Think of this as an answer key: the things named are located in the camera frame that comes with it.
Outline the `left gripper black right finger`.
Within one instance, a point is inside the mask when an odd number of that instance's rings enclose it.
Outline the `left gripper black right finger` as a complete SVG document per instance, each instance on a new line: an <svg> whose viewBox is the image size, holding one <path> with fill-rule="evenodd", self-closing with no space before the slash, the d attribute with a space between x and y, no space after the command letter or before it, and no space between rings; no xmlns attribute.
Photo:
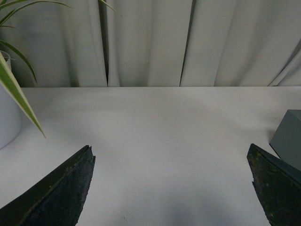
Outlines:
<svg viewBox="0 0 301 226"><path fill-rule="evenodd" d="M247 161L253 187L272 226L301 224L301 172L283 160L251 144Z"/></svg>

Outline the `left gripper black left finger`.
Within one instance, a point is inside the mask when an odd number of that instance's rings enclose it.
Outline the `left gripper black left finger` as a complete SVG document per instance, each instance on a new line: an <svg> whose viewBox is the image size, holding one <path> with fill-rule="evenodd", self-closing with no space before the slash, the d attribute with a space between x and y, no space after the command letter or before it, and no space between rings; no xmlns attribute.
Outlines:
<svg viewBox="0 0 301 226"><path fill-rule="evenodd" d="M95 156L88 145L0 209L2 226L74 226L93 176Z"/></svg>

